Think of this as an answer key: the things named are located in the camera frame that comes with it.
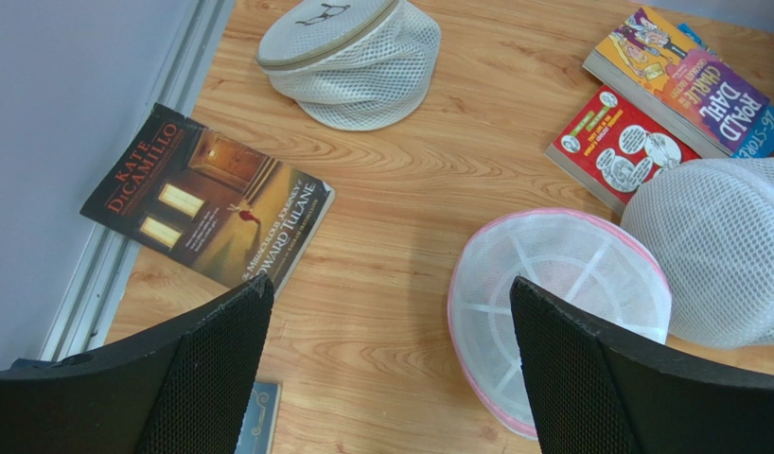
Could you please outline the white mesh laundry bag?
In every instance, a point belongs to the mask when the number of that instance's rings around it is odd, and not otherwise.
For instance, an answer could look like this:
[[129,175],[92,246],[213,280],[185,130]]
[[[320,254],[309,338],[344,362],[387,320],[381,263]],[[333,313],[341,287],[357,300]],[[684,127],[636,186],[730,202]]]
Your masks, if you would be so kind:
[[681,164],[641,186],[621,226],[668,281],[673,336],[774,345],[774,157]]

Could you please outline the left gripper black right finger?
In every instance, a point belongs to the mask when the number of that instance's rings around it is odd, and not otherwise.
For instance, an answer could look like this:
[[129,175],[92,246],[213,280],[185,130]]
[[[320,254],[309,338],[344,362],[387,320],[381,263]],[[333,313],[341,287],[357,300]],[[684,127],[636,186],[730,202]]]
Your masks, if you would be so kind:
[[690,355],[517,277],[509,301],[545,453],[774,453],[774,375]]

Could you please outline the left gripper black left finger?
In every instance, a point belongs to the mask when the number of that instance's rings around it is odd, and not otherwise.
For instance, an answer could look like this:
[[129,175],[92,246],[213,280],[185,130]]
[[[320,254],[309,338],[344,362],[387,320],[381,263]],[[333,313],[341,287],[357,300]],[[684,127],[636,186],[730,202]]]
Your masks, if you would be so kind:
[[0,371],[0,453],[232,453],[273,311],[260,274],[123,340]]

